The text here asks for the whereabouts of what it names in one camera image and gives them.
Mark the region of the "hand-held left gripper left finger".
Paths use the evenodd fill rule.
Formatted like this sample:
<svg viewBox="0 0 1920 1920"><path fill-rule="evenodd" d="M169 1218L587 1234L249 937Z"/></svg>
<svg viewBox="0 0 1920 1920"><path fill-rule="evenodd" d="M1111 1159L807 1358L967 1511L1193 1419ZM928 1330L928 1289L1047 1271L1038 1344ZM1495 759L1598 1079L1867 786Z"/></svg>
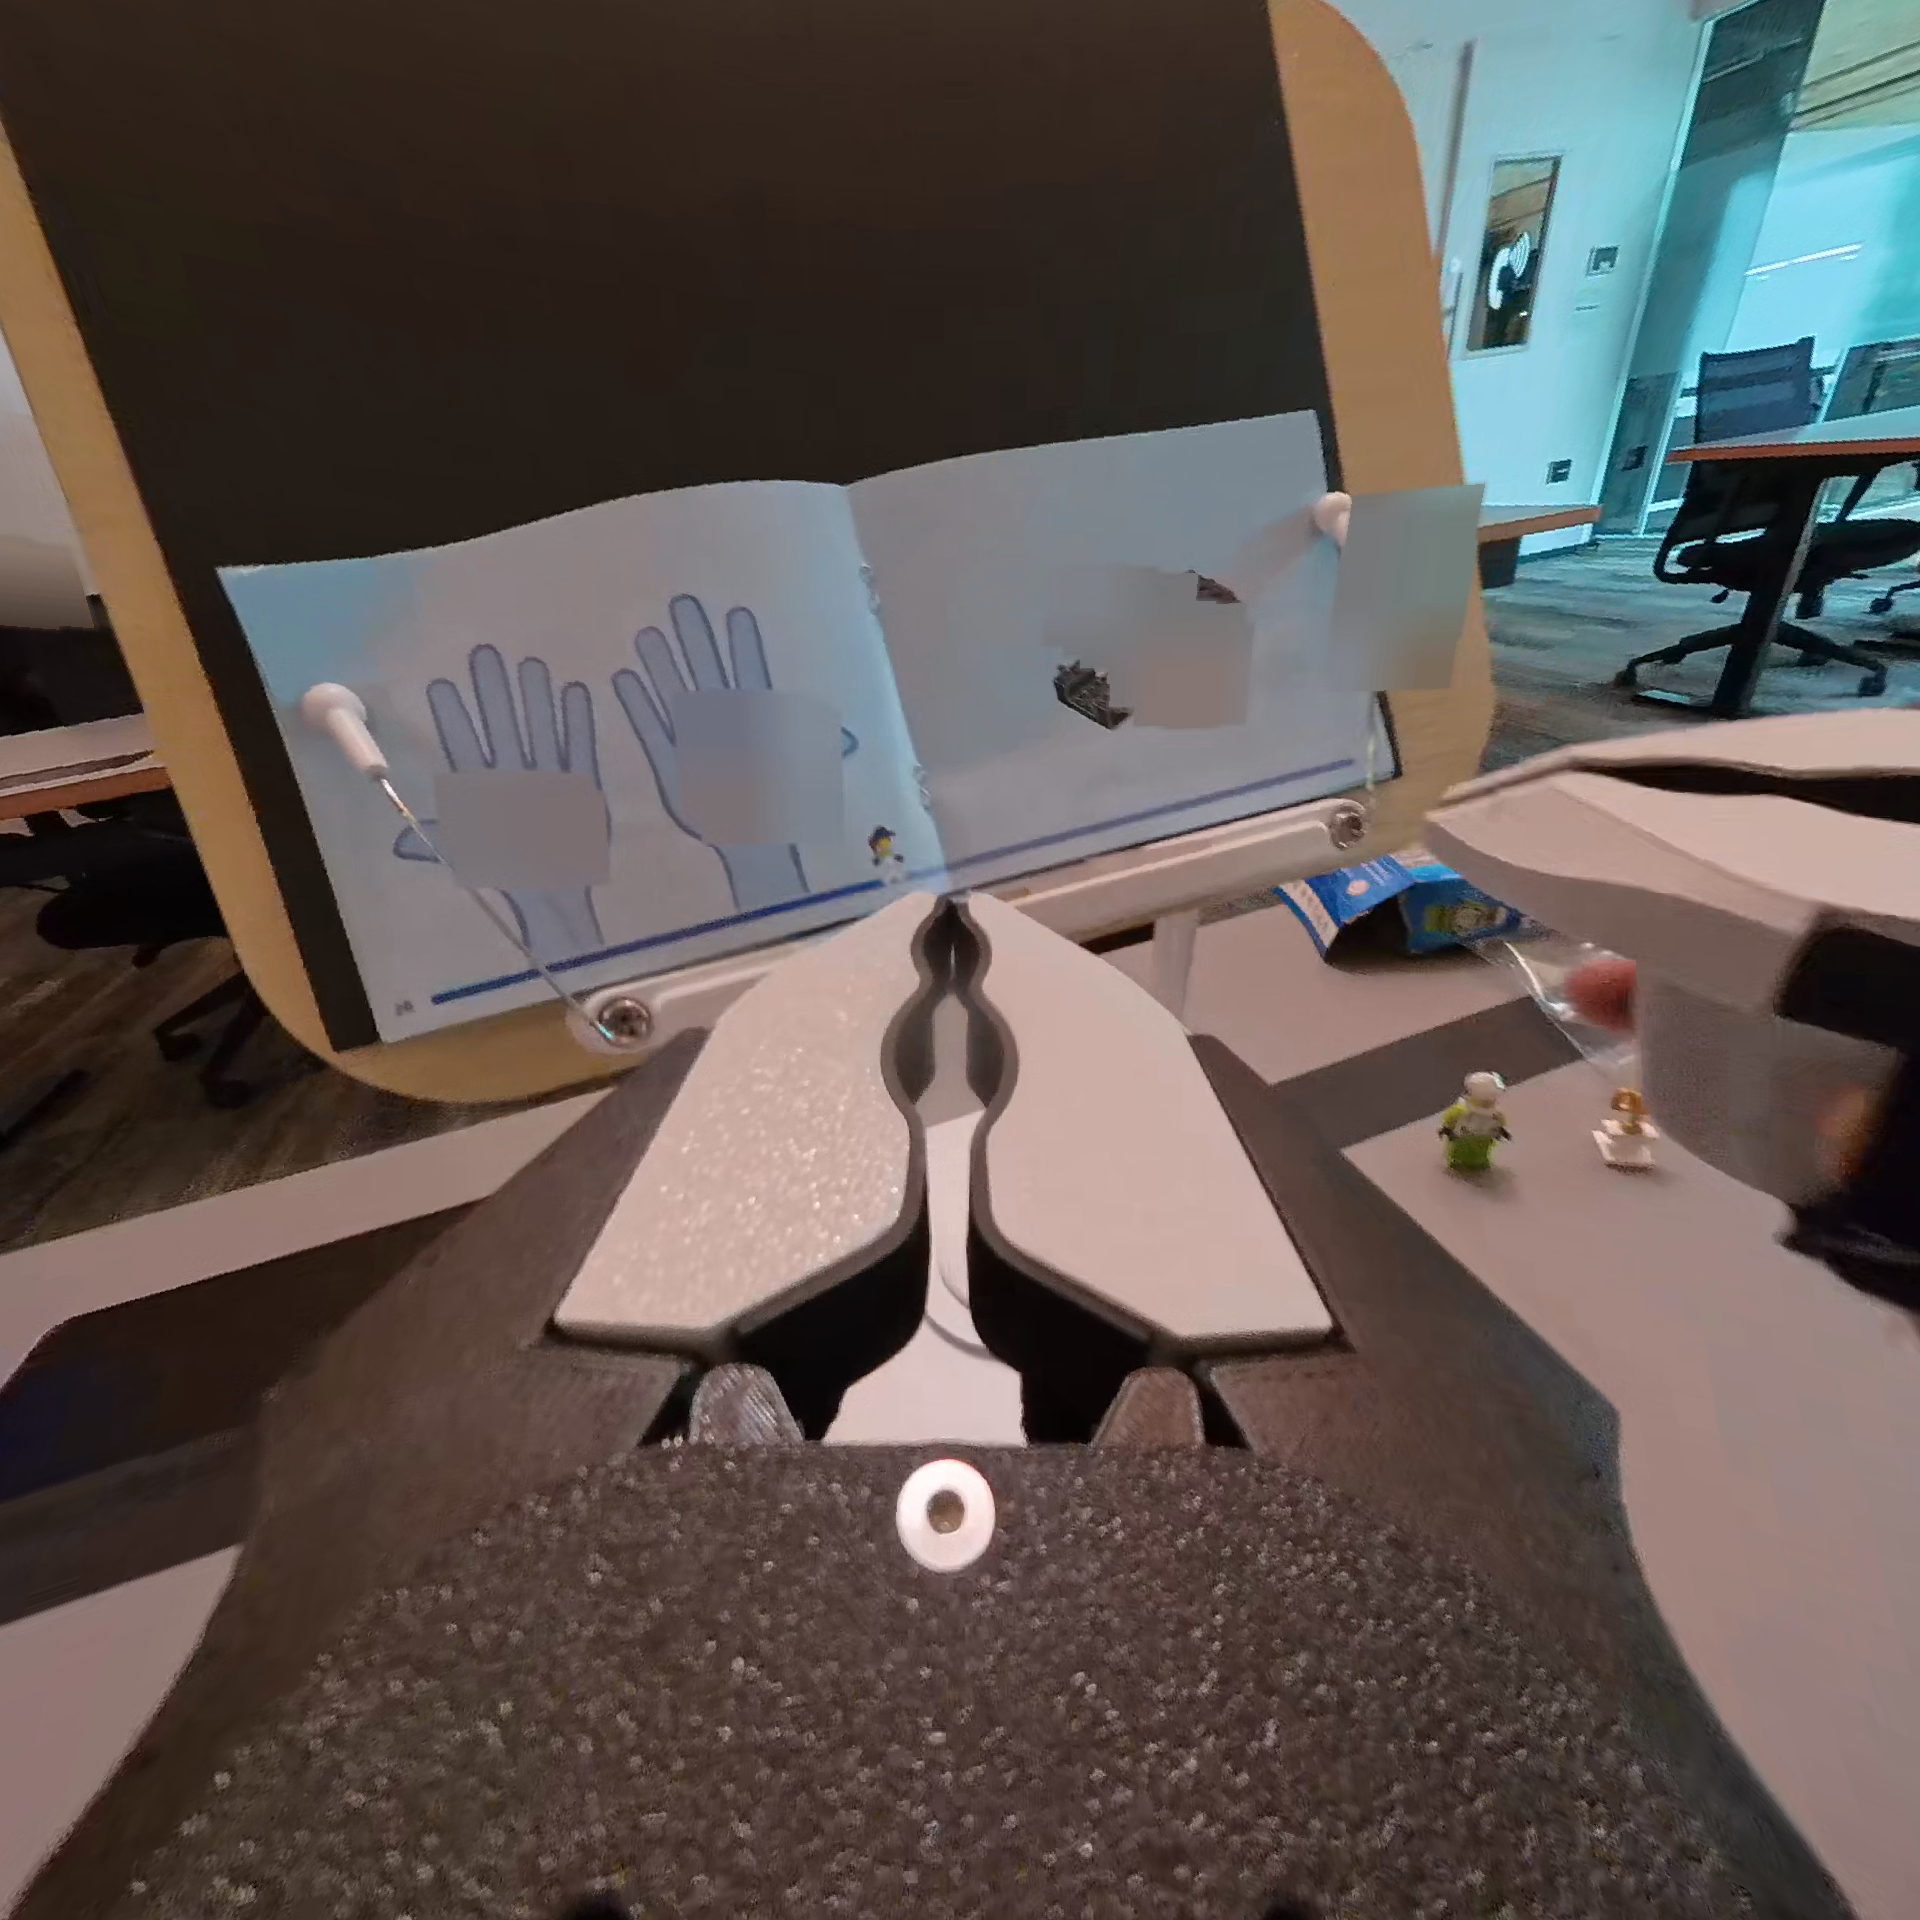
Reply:
<svg viewBox="0 0 1920 1920"><path fill-rule="evenodd" d="M910 894L782 960L704 1040L558 1305L562 1337L841 1406L928 1298L919 1113L949 983Z"/></svg>

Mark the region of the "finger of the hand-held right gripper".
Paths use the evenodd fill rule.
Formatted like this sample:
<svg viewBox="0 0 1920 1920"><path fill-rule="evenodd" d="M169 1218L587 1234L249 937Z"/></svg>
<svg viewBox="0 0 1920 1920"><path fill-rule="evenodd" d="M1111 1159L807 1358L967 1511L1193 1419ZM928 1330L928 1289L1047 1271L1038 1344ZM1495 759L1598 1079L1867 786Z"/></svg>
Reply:
<svg viewBox="0 0 1920 1920"><path fill-rule="evenodd" d="M1799 800L1842 814L1915 814L1918 711L1803 711L1577 741L1456 784L1438 807L1584 775L1673 795Z"/></svg>
<svg viewBox="0 0 1920 1920"><path fill-rule="evenodd" d="M1913 823L1783 795L1490 793L1438 853L1529 921L1737 1010L1776 1010L1817 944L1915 962Z"/></svg>

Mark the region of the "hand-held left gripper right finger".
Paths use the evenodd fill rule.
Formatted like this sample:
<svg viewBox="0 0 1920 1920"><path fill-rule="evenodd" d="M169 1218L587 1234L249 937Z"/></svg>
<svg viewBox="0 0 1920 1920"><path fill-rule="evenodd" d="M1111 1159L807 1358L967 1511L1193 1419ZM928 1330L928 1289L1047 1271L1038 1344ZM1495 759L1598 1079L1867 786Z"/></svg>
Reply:
<svg viewBox="0 0 1920 1920"><path fill-rule="evenodd" d="M1179 1017L1019 907L958 903L967 1303L1026 1406L1312 1353L1337 1319Z"/></svg>

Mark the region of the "white book stand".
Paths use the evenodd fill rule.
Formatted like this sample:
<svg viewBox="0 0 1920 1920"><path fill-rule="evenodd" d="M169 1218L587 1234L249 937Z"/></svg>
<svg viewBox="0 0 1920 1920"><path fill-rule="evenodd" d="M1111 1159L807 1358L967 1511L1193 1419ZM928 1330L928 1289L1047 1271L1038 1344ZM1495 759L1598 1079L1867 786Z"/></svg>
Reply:
<svg viewBox="0 0 1920 1920"><path fill-rule="evenodd" d="M937 896L946 907L951 962L949 983L933 1022L933 1079L919 1099L928 1154L928 1291L933 1280L949 1278L962 1289L960 1298L969 1312L969 1145L981 1118L981 1102L969 1086L969 1015L958 999L958 903L969 896L992 896L1019 907L1067 942L1104 958L1184 1024L1184 992L1200 914L1195 887L1207 875L1207 864L1241 855L1280 855L1285 875L1289 880L1303 878L1312 859L1355 843L1369 823L1371 805L1367 800L1323 800L1282 814L1280 825L1271 830L1175 837L1163 846L1138 848L1115 871L1067 878L1061 885L1022 891L1019 896L981 891ZM889 905L901 896L928 891L903 891L887 882L882 894L885 905ZM718 1019L782 960L834 933L791 946L782 955L722 967L718 976L697 978L688 994L697 1001L718 1003L715 1022L695 1033L699 1045ZM562 1259L565 1291L585 1255Z"/></svg>

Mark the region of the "instruction booklet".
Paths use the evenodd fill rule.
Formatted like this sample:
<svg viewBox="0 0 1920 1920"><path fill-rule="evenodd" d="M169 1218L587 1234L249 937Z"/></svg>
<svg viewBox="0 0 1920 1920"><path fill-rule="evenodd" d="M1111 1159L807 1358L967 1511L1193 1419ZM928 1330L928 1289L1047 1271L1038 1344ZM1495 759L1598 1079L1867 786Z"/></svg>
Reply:
<svg viewBox="0 0 1920 1920"><path fill-rule="evenodd" d="M217 569L384 1042L1401 775L1312 414Z"/></svg>

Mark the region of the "clear plastic bag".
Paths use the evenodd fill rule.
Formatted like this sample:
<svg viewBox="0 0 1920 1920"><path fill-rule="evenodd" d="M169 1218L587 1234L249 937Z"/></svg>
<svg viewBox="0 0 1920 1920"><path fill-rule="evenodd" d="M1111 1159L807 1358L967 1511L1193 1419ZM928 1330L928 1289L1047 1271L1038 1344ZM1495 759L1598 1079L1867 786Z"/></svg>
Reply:
<svg viewBox="0 0 1920 1920"><path fill-rule="evenodd" d="M1490 939L1479 946L1479 955L1511 976L1511 983L1520 985L1527 997L1531 997L1538 1010L1545 1013L1561 1038L1568 1040L1589 1065L1598 1072L1607 1072L1618 1086L1637 1086L1641 1081L1639 1038L1618 1042L1568 1019L1563 1001L1566 974L1582 960L1598 953L1616 951L1573 942L1531 923L1520 928L1518 939Z"/></svg>

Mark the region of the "black office chair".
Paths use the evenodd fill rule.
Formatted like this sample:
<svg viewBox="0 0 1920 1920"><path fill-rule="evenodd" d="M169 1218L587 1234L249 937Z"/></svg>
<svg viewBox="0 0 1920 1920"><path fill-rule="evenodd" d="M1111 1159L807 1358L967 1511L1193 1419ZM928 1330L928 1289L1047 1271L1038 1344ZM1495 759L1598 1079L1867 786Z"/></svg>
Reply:
<svg viewBox="0 0 1920 1920"><path fill-rule="evenodd" d="M1822 384L1815 357L1815 336L1739 352L1703 352L1691 443L1819 423ZM1714 587L1719 601L1739 594L1746 606L1746 594L1760 581L1762 535L1783 507L1783 482L1758 469L1675 466L1687 469L1687 482L1655 555L1655 578L1662 585ZM1824 487L1813 546L1785 613L1785 640L1771 647L1771 651L1776 647L1792 651L1801 665L1842 665L1858 672L1856 697L1861 699L1879 699L1886 693L1888 665L1863 647L1813 631L1810 619L1824 608L1831 585L1915 560L1915 519L1861 517L1861 503L1872 485L1861 487L1840 478ZM1637 699L1641 690L1707 702L1728 656L1726 645L1710 635L1735 624L1698 631L1625 661L1614 686L1630 693L1637 704L1641 704Z"/></svg>
<svg viewBox="0 0 1920 1920"><path fill-rule="evenodd" d="M59 809L25 816L25 832L7 832L2 882L41 889L39 937L59 951L130 949L144 969L162 951L224 942L224 912L210 889L178 802L160 791L80 809L71 825ZM229 978L165 1017L153 1029L160 1056L187 1058L201 1045L201 1024L229 1013L222 1035L199 1070L206 1102L219 1111L245 1109L254 1088L235 1074L238 1058L265 1024L267 1008L247 974Z"/></svg>

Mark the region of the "blue cardboard box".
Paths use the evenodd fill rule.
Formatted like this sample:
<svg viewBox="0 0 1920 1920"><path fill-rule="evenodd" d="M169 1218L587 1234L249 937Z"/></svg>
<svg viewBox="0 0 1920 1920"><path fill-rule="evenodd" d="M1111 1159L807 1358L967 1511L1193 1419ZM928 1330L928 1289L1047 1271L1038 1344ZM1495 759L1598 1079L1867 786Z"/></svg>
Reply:
<svg viewBox="0 0 1920 1920"><path fill-rule="evenodd" d="M1289 880L1271 896L1303 926L1326 962L1362 951L1429 958L1543 933L1536 921L1490 898L1426 848Z"/></svg>

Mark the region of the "green minifigure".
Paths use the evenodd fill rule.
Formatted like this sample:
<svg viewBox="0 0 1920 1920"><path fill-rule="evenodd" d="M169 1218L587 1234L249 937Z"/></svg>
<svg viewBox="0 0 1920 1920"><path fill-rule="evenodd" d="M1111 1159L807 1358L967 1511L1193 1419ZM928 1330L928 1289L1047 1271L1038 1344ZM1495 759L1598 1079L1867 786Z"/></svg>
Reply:
<svg viewBox="0 0 1920 1920"><path fill-rule="evenodd" d="M1495 1166L1499 1143L1509 1141L1504 1118L1506 1081L1499 1072L1470 1072L1456 1099L1438 1122L1442 1161L1449 1173L1479 1177Z"/></svg>

